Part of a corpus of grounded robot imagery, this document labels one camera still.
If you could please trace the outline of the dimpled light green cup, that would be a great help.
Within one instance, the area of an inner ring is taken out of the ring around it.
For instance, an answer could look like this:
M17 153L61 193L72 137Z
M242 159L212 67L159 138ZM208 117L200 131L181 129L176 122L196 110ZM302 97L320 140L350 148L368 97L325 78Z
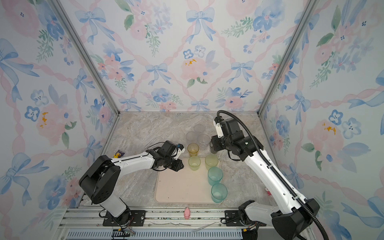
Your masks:
M189 167L192 171L197 171L201 165L201 159L198 156L192 156L188 159Z

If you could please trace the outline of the dimpled yellow-green plastic cup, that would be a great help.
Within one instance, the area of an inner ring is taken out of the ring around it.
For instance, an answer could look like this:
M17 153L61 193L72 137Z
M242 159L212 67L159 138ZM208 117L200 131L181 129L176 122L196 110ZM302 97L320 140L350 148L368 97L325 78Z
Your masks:
M216 155L210 154L205 157L205 166L209 170L212 167L216 167L219 163L219 159Z

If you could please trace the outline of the dimpled teal plastic cup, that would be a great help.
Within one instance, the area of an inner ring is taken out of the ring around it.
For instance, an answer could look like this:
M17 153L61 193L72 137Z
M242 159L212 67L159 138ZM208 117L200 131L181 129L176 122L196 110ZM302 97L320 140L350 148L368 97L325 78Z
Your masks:
M219 204L225 200L228 195L228 189L224 184L217 183L211 188L211 197L212 200Z

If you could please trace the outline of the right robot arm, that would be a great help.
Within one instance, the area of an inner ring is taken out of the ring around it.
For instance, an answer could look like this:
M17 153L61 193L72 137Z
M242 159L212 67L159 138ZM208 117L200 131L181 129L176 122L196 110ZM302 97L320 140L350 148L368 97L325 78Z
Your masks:
M238 210L242 224L273 226L285 240L302 239L301 233L312 224L320 226L317 219L320 205L308 199L277 169L260 141L238 118L215 117L217 134L211 138L215 152L226 150L244 162L262 180L275 199L277 206L267 206L248 200Z

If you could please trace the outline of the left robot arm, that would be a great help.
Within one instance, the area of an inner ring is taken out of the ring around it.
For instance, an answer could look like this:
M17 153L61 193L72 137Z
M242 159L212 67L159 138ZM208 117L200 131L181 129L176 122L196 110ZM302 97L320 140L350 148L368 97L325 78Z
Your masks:
M98 157L85 174L79 185L93 204L100 205L114 218L126 217L129 207L115 194L119 179L141 170L172 170L184 168L180 155L185 152L182 144L165 141L160 147L147 149L139 155L111 159L106 155Z

